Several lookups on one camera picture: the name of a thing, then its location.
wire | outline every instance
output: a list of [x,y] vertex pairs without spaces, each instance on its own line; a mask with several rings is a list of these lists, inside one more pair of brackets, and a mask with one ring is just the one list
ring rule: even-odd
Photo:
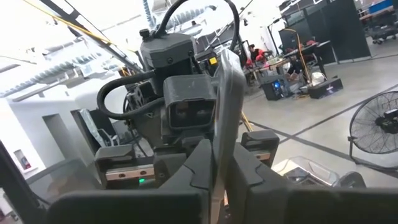
[[58,20],[58,21],[60,21],[60,22],[63,22],[64,24],[66,24],[66,25],[68,25],[68,26],[70,26],[70,27],[72,27],[72,28],[74,28],[74,29],[76,29],[76,30],[79,30],[79,31],[81,31],[81,32],[83,32],[83,33],[85,33],[85,34],[91,36],[91,37],[95,37],[95,38],[97,38],[97,39],[99,39],[99,40],[102,40],[103,42],[105,42],[105,43],[107,43],[107,44],[112,44],[112,45],[115,45],[116,47],[118,46],[117,44],[111,42],[110,40],[108,40],[108,39],[106,39],[106,38],[103,38],[103,37],[100,37],[100,36],[98,36],[98,35],[96,35],[96,34],[93,34],[92,32],[90,32],[90,31],[88,31],[88,30],[85,30],[85,29],[83,29],[83,28],[81,28],[81,27],[78,27],[78,26],[76,26],[75,24],[72,24],[71,22],[66,21],[65,19],[62,19],[62,18],[60,18],[60,17],[58,17],[58,16],[55,16],[55,15],[53,15],[53,14],[51,14],[51,13],[49,13],[49,12],[43,10],[43,9],[41,9],[39,6],[36,6],[35,4],[31,3],[31,2],[28,1],[28,0],[23,0],[23,1],[26,2],[27,4],[30,4],[32,7],[34,7],[34,8],[36,8],[36,9],[40,10],[40,11],[43,12],[44,14],[46,14],[46,15],[48,15],[48,16],[51,16],[53,19],[56,19],[56,20]]
[[195,69],[197,70],[197,73],[198,74],[203,74],[203,72],[202,72],[202,70],[200,68],[200,65],[199,65],[198,61],[195,59],[195,57],[191,57],[191,61],[193,63],[193,66],[195,66]]
[[235,50],[236,43],[238,43],[239,39],[239,26],[240,26],[239,13],[233,2],[231,2],[230,0],[225,0],[225,2],[227,2],[229,7],[231,8],[232,14],[234,16],[234,35],[232,37],[231,45],[229,46],[229,49],[233,51]]
[[134,132],[133,132],[132,130],[130,130],[130,132],[131,132],[132,138],[133,138],[133,140],[136,142],[136,144],[137,144],[139,150],[143,153],[143,155],[144,155],[145,157],[148,157],[148,154],[145,152],[145,150],[144,150],[144,149],[141,147],[141,145],[139,144],[139,141],[138,141],[137,136],[134,134]]
[[45,205],[47,205],[47,206],[50,206],[50,205],[51,205],[50,202],[48,202],[47,200],[45,200],[45,199],[43,199],[42,197],[38,196],[36,193],[33,193],[33,194],[34,194],[34,196],[36,197],[36,199],[39,200],[39,201],[41,201],[43,204],[45,204]]
[[303,65],[303,67],[304,67],[304,70],[305,70],[305,76],[307,77],[308,82],[311,82],[310,74],[308,73],[307,64],[306,64],[305,61],[304,61],[303,52],[301,51],[302,49],[301,49],[301,43],[300,43],[300,36],[299,36],[299,34],[297,33],[296,30],[293,30],[293,29],[286,29],[286,28],[285,28],[284,30],[291,31],[291,32],[294,32],[294,33],[296,34],[296,36],[297,36],[297,42],[298,42],[298,52],[300,53],[301,63],[302,63],[302,65]]
[[167,10],[166,15],[163,17],[159,28],[154,32],[154,37],[160,37],[162,34],[166,33],[167,23],[169,23],[169,20],[172,17],[173,13],[186,1],[188,0],[178,0],[174,4],[172,4],[169,10]]
[[246,115],[244,115],[243,111],[242,111],[242,120],[243,120],[244,125],[248,129],[248,131],[253,131],[253,128],[252,128],[250,122],[248,121],[248,118],[246,117]]
[[122,68],[122,73],[123,73],[123,76],[124,76],[124,77],[130,76],[129,74],[127,74],[127,73],[124,71],[124,68]]
[[158,98],[158,99],[151,101],[150,103],[148,103],[138,109],[135,109],[130,112],[123,113],[123,114],[117,114],[117,113],[110,112],[105,106],[105,98],[112,90],[116,89],[117,87],[123,86],[123,85],[134,84],[134,83],[138,83],[138,82],[150,79],[154,75],[155,75],[154,71],[151,70],[149,72],[139,73],[139,74],[136,74],[133,76],[118,78],[117,80],[113,80],[113,81],[110,81],[109,83],[105,84],[99,90],[98,95],[97,95],[98,109],[110,118],[113,118],[116,120],[125,120],[125,119],[131,119],[135,116],[143,115],[145,113],[148,113],[149,111],[152,111],[155,108],[158,108],[160,105],[164,104],[164,98]]

fan grille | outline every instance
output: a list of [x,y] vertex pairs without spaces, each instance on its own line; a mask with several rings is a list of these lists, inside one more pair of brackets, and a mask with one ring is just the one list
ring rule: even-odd
[[356,147],[371,154],[387,154],[398,150],[398,136],[386,133],[376,125],[376,119],[395,108],[398,108],[396,91],[378,95],[362,105],[350,125],[350,135]]

desk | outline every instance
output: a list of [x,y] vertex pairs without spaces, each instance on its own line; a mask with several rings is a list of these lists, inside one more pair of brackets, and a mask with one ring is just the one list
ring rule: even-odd
[[[328,41],[326,41],[326,42],[322,42],[322,43],[315,43],[315,44],[306,46],[306,47],[304,47],[304,48],[301,50],[302,53],[307,53],[307,54],[308,54],[308,53],[311,53],[311,54],[313,53],[313,54],[315,54],[315,56],[316,56],[316,58],[317,58],[317,61],[318,61],[319,70],[320,70],[320,71],[322,72],[322,74],[324,74],[325,76],[326,76],[325,66],[324,66],[324,64],[323,64],[322,59],[319,57],[319,54],[318,54],[318,52],[317,52],[317,49],[318,49],[319,47],[322,47],[322,46],[324,46],[324,45],[326,45],[326,44],[329,44],[329,43],[330,43],[330,40],[328,40]],[[339,61],[338,61],[338,59],[337,59],[337,56],[336,56],[336,54],[335,54],[335,51],[334,51],[333,47],[332,47],[331,49],[332,49],[332,51],[333,51],[333,55],[335,56],[336,62],[339,63]],[[288,57],[297,55],[298,53],[299,53],[299,50],[298,50],[298,49],[295,49],[294,51],[292,51],[292,52],[290,52],[290,53],[288,53],[288,54],[285,54],[285,55],[284,55],[284,58],[288,58]]]
[[395,9],[394,9],[394,6],[390,6],[390,7],[387,7],[387,8],[385,8],[385,9],[383,9],[383,10],[377,11],[377,12],[375,12],[375,13],[368,14],[368,15],[365,15],[365,16],[363,16],[363,17],[360,17],[359,20],[360,20],[360,21],[363,21],[363,20],[365,20],[365,19],[369,19],[369,18],[372,18],[372,17],[376,17],[376,16],[378,16],[378,15],[380,15],[380,14],[383,14],[383,13],[385,13],[385,12],[392,12],[392,11],[394,11],[394,10],[395,10]]
[[270,64],[269,65],[269,70],[278,70],[280,67],[284,66],[285,64],[289,63],[289,59],[280,59],[278,62]]

black cable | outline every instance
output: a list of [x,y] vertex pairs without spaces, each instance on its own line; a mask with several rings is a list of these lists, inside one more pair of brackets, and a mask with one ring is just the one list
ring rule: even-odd
[[166,25],[172,17],[172,14],[186,1],[188,0],[178,0],[174,4],[172,4],[169,10],[167,10],[166,15],[163,17],[159,28],[155,31],[154,37],[160,37],[162,34],[166,33]]
[[239,13],[238,13],[238,10],[236,9],[235,4],[233,4],[233,2],[231,2],[230,0],[225,0],[225,2],[227,2],[227,4],[229,5],[229,7],[232,10],[232,14],[234,15],[234,34],[232,37],[231,45],[229,46],[229,49],[234,51],[236,43],[238,43],[238,39],[239,39],[239,25],[240,25]]
[[196,58],[195,57],[191,57],[191,61],[193,63],[193,66],[195,66],[195,69],[197,70],[197,73],[198,74],[203,74],[203,72],[202,72],[202,70],[200,68],[200,65],[199,65],[198,61],[196,60]]
[[51,205],[50,202],[44,200],[42,197],[38,196],[36,193],[33,193],[33,194],[34,194],[34,196],[36,197],[36,199],[37,199],[38,201],[41,201],[43,204],[48,205],[48,206]]
[[123,100],[123,113],[127,112],[127,104],[128,104],[127,94]]
[[141,147],[141,145],[139,144],[139,141],[138,141],[137,136],[134,134],[134,132],[133,132],[132,130],[130,130],[130,132],[131,132],[133,141],[136,142],[136,144],[137,144],[139,150],[143,153],[143,155],[144,155],[145,157],[148,157],[148,154],[146,154],[146,152],[144,151],[144,149],[143,149],[143,148]]
[[98,104],[98,109],[104,113],[106,116],[116,119],[116,120],[125,120],[125,119],[131,119],[135,116],[142,115],[144,113],[147,113],[148,111],[152,111],[153,109],[159,107],[164,103],[164,98],[159,98],[156,99],[136,110],[132,110],[127,113],[123,114],[117,114],[110,112],[106,106],[105,106],[105,98],[106,96],[114,89],[117,87],[123,86],[123,85],[128,85],[128,84],[133,84],[137,82],[142,82],[144,80],[150,79],[155,75],[154,71],[149,71],[145,73],[140,73],[136,74],[130,77],[123,77],[123,78],[118,78],[117,80],[110,81],[109,83],[105,84],[98,92],[97,95],[97,104]]

black plastic housing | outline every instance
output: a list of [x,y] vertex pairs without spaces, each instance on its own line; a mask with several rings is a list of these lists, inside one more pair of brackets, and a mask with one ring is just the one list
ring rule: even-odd
[[271,130],[251,131],[243,133],[241,145],[249,152],[268,152],[270,158],[263,163],[271,167],[278,150],[279,137]]
[[167,119],[171,130],[212,125],[216,94],[208,75],[180,75],[164,81]]
[[163,82],[167,77],[193,73],[191,57],[195,52],[190,35],[166,34],[159,38],[144,38],[141,54],[146,69],[155,69],[151,83],[156,95],[163,95]]
[[63,195],[51,204],[45,223],[209,223],[211,157],[211,143],[203,140],[192,157],[159,189]]

